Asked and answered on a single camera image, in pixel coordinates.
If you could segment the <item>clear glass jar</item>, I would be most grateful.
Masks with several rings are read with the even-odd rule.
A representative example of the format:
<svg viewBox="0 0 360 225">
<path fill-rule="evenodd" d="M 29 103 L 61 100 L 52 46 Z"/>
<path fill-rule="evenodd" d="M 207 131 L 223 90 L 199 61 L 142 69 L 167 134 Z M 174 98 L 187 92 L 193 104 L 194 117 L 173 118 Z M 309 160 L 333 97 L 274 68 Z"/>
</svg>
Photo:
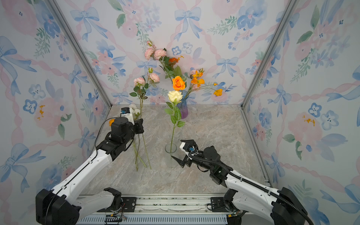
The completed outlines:
<svg viewBox="0 0 360 225">
<path fill-rule="evenodd" d="M 165 163 L 169 168 L 174 168 L 177 162 L 173 159 L 177 153 L 177 146 L 174 143 L 168 143 L 165 146 Z"/>
</svg>

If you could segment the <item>blue purple glass vase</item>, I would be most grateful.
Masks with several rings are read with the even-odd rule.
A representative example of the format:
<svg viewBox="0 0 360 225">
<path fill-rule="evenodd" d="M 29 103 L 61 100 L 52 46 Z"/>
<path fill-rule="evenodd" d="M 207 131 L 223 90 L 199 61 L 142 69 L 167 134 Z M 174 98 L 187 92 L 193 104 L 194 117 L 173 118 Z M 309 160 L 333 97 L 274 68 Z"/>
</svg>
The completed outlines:
<svg viewBox="0 0 360 225">
<path fill-rule="evenodd" d="M 180 103 L 177 104 L 178 109 L 181 113 L 181 118 L 185 119 L 188 116 L 188 93 L 186 91 L 182 91 L 183 98 Z"/>
</svg>

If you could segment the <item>cream yellow rose stem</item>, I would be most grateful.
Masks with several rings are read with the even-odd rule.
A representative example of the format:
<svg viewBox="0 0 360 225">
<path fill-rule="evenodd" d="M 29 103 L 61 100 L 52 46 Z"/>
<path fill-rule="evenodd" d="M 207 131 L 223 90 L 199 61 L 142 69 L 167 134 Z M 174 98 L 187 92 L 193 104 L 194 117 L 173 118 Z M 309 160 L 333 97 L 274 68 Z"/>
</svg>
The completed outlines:
<svg viewBox="0 0 360 225">
<path fill-rule="evenodd" d="M 170 142 L 173 143 L 175 129 L 182 128 L 185 125 L 185 122 L 182 120 L 180 110 L 177 107 L 177 104 L 181 102 L 183 95 L 180 91 L 170 91 L 167 95 L 169 101 L 166 102 L 168 108 L 165 109 L 165 113 L 170 116 L 170 120 L 173 124 Z"/>
</svg>

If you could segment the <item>small pink rose stem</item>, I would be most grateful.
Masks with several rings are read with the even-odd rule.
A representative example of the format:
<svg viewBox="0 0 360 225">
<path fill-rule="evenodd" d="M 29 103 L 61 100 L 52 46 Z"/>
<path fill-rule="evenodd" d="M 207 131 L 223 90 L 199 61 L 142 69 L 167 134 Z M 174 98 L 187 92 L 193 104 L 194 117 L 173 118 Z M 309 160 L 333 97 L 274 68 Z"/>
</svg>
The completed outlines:
<svg viewBox="0 0 360 225">
<path fill-rule="evenodd" d="M 130 93 L 130 96 L 138 97 L 139 99 L 140 109 L 139 112 L 136 112 L 136 115 L 139 119 L 141 119 L 143 116 L 143 105 L 144 100 L 148 98 L 146 96 L 148 89 L 151 86 L 156 87 L 159 82 L 160 78 L 156 73 L 154 73 L 153 68 L 148 69 L 146 76 L 142 76 L 134 80 L 134 89 L 133 92 Z"/>
</svg>

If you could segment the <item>orange poppy stem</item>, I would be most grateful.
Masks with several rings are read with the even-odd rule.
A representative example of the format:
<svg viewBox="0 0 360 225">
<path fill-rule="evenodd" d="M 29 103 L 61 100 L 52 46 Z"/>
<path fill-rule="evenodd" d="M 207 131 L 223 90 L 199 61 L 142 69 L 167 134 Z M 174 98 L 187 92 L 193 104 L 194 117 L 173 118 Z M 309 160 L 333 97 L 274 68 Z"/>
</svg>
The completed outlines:
<svg viewBox="0 0 360 225">
<path fill-rule="evenodd" d="M 219 84 L 216 82 L 210 82 L 209 84 L 206 84 L 205 80 L 203 79 L 204 69 L 201 68 L 200 70 L 197 71 L 199 72 L 198 84 L 192 84 L 190 82 L 190 86 L 187 90 L 188 96 L 190 96 L 191 93 L 200 90 L 210 90 L 213 91 L 213 95 L 217 97 L 222 96 L 223 89 L 219 88 Z"/>
</svg>

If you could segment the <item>dark orange gerbera stem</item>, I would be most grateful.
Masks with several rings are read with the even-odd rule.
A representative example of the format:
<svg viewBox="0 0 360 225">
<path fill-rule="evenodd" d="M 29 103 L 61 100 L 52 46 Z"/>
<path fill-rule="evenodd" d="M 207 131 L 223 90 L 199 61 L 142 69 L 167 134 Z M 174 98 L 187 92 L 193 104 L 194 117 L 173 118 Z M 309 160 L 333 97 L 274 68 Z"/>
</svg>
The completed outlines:
<svg viewBox="0 0 360 225">
<path fill-rule="evenodd" d="M 169 68 L 169 72 L 168 72 L 168 75 L 171 77 L 171 78 L 175 78 L 177 76 L 182 76 L 182 70 L 180 68 L 180 66 L 177 65 L 177 63 L 179 63 L 179 61 L 183 59 L 183 56 L 180 56 L 178 58 L 170 58 L 169 59 L 169 65 L 168 65 L 168 68 Z"/>
</svg>

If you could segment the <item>pink rose bunch stem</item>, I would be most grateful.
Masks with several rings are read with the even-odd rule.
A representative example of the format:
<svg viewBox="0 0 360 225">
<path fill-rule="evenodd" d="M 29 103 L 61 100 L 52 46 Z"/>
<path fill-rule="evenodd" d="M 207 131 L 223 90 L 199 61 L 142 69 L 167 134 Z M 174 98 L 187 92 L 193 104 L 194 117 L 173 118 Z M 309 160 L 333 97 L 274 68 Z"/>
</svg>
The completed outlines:
<svg viewBox="0 0 360 225">
<path fill-rule="evenodd" d="M 173 80 L 173 78 L 171 78 L 168 75 L 169 72 L 169 59 L 171 57 L 167 56 L 167 50 L 165 48 L 163 49 L 157 49 L 156 46 L 153 44 L 152 41 L 147 41 L 146 42 L 146 46 L 148 47 L 148 49 L 145 51 L 144 56 L 147 60 L 153 59 L 155 61 L 159 61 L 160 63 L 160 67 L 163 69 L 164 73 L 166 74 L 165 78 L 169 78 L 171 80 Z"/>
</svg>

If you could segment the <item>white cream rose stem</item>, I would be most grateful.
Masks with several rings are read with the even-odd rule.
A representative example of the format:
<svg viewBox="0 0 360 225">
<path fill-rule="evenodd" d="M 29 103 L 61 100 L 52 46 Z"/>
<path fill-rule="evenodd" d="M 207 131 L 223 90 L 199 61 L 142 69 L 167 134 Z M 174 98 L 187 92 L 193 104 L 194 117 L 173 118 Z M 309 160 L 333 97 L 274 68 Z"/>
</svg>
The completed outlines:
<svg viewBox="0 0 360 225">
<path fill-rule="evenodd" d="M 137 108 L 135 104 L 129 105 L 130 113 L 133 118 L 133 120 L 138 120 L 140 118 L 140 110 Z M 139 163 L 142 163 L 142 165 L 146 168 L 147 164 L 143 161 L 143 159 L 140 156 L 140 136 L 136 135 L 134 143 L 133 143 L 133 149 L 135 153 L 135 166 L 136 171 L 139 170 Z"/>
</svg>

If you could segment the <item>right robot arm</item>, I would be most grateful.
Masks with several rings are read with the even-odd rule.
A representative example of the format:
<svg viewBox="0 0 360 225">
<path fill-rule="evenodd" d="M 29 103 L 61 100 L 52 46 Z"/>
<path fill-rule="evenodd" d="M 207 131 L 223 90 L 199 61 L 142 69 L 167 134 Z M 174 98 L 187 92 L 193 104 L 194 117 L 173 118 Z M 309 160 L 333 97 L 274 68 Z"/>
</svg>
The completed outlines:
<svg viewBox="0 0 360 225">
<path fill-rule="evenodd" d="M 281 190 L 255 182 L 221 161 L 214 146 L 200 150 L 195 140 L 182 140 L 180 149 L 184 159 L 174 160 L 181 166 L 192 164 L 204 168 L 211 179 L 227 188 L 223 197 L 225 208 L 232 213 L 250 212 L 274 225 L 312 225 L 307 211 L 288 188 Z"/>
</svg>

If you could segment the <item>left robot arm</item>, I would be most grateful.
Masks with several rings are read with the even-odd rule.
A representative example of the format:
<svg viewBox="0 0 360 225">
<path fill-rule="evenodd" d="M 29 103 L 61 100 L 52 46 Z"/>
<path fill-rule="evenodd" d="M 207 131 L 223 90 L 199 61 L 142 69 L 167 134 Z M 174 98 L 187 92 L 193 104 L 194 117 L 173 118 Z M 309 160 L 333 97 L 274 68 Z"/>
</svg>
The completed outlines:
<svg viewBox="0 0 360 225">
<path fill-rule="evenodd" d="M 116 118 L 106 138 L 79 168 L 52 189 L 42 189 L 36 195 L 36 221 L 42 225 L 74 225 L 102 209 L 121 211 L 125 206 L 122 194 L 111 187 L 84 199 L 78 197 L 143 132 L 143 119 L 130 122 L 127 117 Z"/>
</svg>

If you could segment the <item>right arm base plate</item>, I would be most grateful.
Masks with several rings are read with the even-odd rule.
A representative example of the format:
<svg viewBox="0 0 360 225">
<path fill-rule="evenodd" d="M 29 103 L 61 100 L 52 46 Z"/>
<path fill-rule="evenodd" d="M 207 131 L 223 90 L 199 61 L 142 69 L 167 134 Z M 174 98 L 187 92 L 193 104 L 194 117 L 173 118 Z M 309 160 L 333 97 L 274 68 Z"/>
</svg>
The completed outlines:
<svg viewBox="0 0 360 225">
<path fill-rule="evenodd" d="M 232 201 L 223 197 L 211 197 L 207 207 L 212 212 L 234 213 L 239 210 Z"/>
</svg>

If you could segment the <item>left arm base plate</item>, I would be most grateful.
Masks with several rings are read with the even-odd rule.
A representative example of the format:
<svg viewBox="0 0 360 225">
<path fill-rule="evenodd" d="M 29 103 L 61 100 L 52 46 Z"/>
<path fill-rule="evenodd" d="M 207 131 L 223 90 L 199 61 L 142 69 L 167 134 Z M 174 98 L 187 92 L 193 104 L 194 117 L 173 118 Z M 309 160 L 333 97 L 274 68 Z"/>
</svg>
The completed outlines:
<svg viewBox="0 0 360 225">
<path fill-rule="evenodd" d="M 115 197 L 110 207 L 101 209 L 97 212 L 134 212 L 136 203 L 136 197 Z"/>
</svg>

